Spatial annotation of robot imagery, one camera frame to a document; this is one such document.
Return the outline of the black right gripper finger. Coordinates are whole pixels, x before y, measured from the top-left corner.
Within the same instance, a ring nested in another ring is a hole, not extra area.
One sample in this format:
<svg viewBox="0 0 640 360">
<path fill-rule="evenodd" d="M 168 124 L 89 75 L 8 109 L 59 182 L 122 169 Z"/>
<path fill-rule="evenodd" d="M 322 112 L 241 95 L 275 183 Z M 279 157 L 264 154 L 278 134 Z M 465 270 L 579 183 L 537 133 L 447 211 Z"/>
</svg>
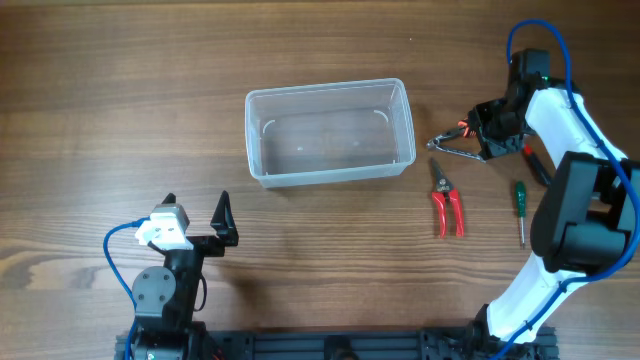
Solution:
<svg viewBox="0 0 640 360">
<path fill-rule="evenodd" d="M 481 151 L 479 155 L 483 160 L 520 152 L 525 143 L 523 135 L 510 136 L 506 140 L 496 140 L 489 137 L 480 137 Z"/>
<path fill-rule="evenodd" d="M 506 102 L 506 98 L 498 98 L 475 105 L 472 109 L 472 122 L 475 125 L 490 125 L 500 117 Z"/>
</svg>

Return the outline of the orange black needle-nose pliers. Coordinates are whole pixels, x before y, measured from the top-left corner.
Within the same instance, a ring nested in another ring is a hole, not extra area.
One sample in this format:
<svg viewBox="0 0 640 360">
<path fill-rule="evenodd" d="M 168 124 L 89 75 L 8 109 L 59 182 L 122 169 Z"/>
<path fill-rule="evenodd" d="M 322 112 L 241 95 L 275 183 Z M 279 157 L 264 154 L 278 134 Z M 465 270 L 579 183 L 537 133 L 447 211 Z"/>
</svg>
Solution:
<svg viewBox="0 0 640 360">
<path fill-rule="evenodd" d="M 475 136 L 476 132 L 469 126 L 467 120 L 460 120 L 454 128 L 451 128 L 433 138 L 427 142 L 428 150 L 437 150 L 440 152 L 462 156 L 485 162 L 485 159 L 480 154 L 474 154 L 460 149 L 444 146 L 445 142 L 455 140 L 457 138 L 470 138 Z"/>
</svg>

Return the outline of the red black screwdriver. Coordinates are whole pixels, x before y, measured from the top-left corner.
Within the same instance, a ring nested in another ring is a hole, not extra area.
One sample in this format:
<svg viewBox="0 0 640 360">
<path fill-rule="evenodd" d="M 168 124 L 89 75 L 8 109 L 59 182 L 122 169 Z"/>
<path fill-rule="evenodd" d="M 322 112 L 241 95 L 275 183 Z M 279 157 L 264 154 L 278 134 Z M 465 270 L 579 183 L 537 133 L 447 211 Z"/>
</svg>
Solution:
<svg viewBox="0 0 640 360">
<path fill-rule="evenodd" d="M 541 185 L 548 187 L 551 184 L 552 177 L 544 168 L 533 149 L 529 145 L 525 145 L 522 149 L 522 153 L 536 181 Z"/>
</svg>

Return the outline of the green handled screwdriver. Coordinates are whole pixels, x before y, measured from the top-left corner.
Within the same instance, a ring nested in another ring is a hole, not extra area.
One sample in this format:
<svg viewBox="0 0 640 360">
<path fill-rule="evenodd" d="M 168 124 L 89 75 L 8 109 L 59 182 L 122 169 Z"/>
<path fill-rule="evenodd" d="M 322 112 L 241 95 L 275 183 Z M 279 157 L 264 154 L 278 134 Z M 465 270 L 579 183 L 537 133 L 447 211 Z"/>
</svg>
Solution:
<svg viewBox="0 0 640 360">
<path fill-rule="evenodd" d="M 526 217 L 526 187 L 522 181 L 518 181 L 515 184 L 514 191 L 516 201 L 516 211 L 519 221 L 519 235 L 520 235 L 520 248 L 522 250 L 526 247 L 526 234 L 525 234 L 525 217 Z"/>
</svg>

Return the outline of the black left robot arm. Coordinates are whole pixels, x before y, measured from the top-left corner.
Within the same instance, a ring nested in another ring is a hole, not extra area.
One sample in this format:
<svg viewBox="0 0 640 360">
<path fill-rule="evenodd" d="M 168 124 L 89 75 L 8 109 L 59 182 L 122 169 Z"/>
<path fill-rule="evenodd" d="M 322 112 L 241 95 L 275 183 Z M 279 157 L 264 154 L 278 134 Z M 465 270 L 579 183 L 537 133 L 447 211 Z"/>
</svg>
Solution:
<svg viewBox="0 0 640 360">
<path fill-rule="evenodd" d="M 204 259 L 222 257 L 238 245 L 229 194 L 221 193 L 210 221 L 213 235 L 186 234 L 190 220 L 176 196 L 168 194 L 147 219 L 136 225 L 135 237 L 164 257 L 134 280 L 134 324 L 124 341 L 124 359 L 222 359 L 223 350 L 206 325 L 193 315 L 207 298 Z"/>
</svg>

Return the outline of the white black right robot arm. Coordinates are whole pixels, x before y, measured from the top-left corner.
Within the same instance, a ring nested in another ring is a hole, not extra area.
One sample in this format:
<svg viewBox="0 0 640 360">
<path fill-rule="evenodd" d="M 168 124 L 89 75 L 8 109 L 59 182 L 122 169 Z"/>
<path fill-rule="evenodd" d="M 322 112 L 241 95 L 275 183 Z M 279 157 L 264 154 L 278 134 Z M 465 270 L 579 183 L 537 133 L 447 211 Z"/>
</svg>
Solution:
<svg viewBox="0 0 640 360">
<path fill-rule="evenodd" d="M 468 352 L 495 358 L 522 354 L 572 293 L 613 275 L 639 246 L 638 163 L 604 137 L 570 79 L 551 77 L 547 51 L 519 51 L 508 65 L 505 95 L 468 115 L 479 155 L 514 153 L 536 135 L 555 174 L 531 222 L 531 255 L 464 337 Z"/>
</svg>

